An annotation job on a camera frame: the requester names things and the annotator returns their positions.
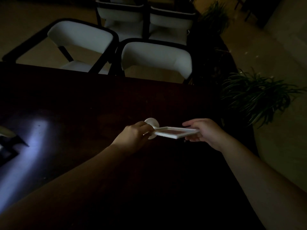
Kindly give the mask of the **person's left hand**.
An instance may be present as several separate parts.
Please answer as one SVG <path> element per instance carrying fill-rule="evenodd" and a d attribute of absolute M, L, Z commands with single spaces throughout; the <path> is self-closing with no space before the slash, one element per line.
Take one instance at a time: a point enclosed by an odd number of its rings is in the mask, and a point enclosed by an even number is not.
<path fill-rule="evenodd" d="M 144 121 L 126 126 L 115 138 L 111 146 L 125 155 L 131 155 L 143 147 L 153 132 L 143 133 Z"/>

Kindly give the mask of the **black angular object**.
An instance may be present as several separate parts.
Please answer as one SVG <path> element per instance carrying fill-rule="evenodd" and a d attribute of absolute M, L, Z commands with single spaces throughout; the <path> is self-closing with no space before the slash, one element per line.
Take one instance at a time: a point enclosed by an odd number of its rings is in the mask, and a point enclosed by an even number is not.
<path fill-rule="evenodd" d="M 0 126 L 0 167 L 16 157 L 19 152 L 14 149 L 16 144 L 29 145 L 10 129 Z"/>

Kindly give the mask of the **small green leafy plant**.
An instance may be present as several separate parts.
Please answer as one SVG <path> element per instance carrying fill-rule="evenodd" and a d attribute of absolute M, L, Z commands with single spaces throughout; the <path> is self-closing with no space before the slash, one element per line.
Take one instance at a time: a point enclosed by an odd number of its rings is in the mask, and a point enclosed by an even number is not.
<path fill-rule="evenodd" d="M 213 35 L 221 35 L 231 24 L 231 18 L 228 15 L 226 3 L 215 0 L 201 14 L 199 23 L 209 33 Z"/>

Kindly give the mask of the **white chair with black frame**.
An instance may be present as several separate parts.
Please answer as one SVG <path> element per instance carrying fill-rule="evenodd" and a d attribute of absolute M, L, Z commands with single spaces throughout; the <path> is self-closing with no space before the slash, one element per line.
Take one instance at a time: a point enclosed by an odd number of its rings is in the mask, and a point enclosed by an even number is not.
<path fill-rule="evenodd" d="M 178 72 L 189 84 L 196 71 L 191 50 L 182 44 L 143 38 L 128 38 L 118 44 L 109 74 L 125 77 L 131 66 L 147 66 Z"/>
<path fill-rule="evenodd" d="M 150 2 L 148 39 L 187 45 L 187 37 L 197 16 L 191 4 Z"/>
<path fill-rule="evenodd" d="M 147 0 L 95 0 L 97 24 L 117 33 L 119 41 L 146 36 Z"/>
<path fill-rule="evenodd" d="M 2 57 L 3 62 L 16 63 L 17 59 L 35 47 L 45 38 L 49 38 L 60 50 L 68 63 L 60 69 L 86 73 L 110 74 L 105 64 L 115 55 L 119 44 L 117 33 L 108 28 L 78 19 L 58 19 L 31 36 Z M 73 45 L 100 53 L 94 65 L 74 60 L 66 49 Z"/>

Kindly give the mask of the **person's right forearm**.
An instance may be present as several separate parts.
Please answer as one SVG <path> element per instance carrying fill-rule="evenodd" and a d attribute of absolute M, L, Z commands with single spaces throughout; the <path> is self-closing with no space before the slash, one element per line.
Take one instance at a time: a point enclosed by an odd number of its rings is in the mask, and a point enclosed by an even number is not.
<path fill-rule="evenodd" d="M 307 230 L 307 193 L 226 134 L 219 151 L 266 230 Z"/>

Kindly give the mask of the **person's right hand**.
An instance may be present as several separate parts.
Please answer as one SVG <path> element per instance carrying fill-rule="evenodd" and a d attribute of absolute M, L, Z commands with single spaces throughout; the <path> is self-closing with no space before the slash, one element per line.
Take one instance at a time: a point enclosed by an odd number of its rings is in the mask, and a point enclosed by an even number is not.
<path fill-rule="evenodd" d="M 190 142 L 205 142 L 210 145 L 213 149 L 220 151 L 222 150 L 222 141 L 225 136 L 225 132 L 221 127 L 213 120 L 208 118 L 197 118 L 204 119 L 204 123 L 199 129 L 199 133 L 185 137 L 185 140 Z"/>

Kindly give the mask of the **person's left forearm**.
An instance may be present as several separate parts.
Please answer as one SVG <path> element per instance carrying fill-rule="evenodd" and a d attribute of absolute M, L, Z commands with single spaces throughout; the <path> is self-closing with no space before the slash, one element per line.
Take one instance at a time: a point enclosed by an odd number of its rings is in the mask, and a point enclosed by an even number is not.
<path fill-rule="evenodd" d="M 135 147 L 111 144 L 81 165 L 10 206 L 0 215 L 0 230 L 54 230 L 86 206 L 105 177 Z"/>

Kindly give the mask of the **large green leafy plant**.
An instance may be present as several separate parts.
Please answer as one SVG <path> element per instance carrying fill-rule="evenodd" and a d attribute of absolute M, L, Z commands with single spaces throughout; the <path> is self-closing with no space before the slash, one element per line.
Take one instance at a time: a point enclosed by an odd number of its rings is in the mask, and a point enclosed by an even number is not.
<path fill-rule="evenodd" d="M 272 123 L 276 113 L 284 113 L 300 94 L 307 93 L 307 87 L 298 87 L 264 77 L 252 69 L 252 73 L 239 69 L 230 73 L 222 83 L 221 103 L 228 116 L 232 115 L 245 125 Z"/>

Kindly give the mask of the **white framed stand with round base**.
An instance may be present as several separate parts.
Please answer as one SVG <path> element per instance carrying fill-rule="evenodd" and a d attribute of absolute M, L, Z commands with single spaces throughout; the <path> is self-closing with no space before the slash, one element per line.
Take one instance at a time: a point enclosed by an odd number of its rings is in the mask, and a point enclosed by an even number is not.
<path fill-rule="evenodd" d="M 171 138 L 171 139 L 180 139 L 199 133 L 199 129 L 193 129 L 193 128 L 160 127 L 159 122 L 154 118 L 146 119 L 145 123 L 151 125 L 155 130 L 148 139 L 154 139 L 157 136 Z"/>

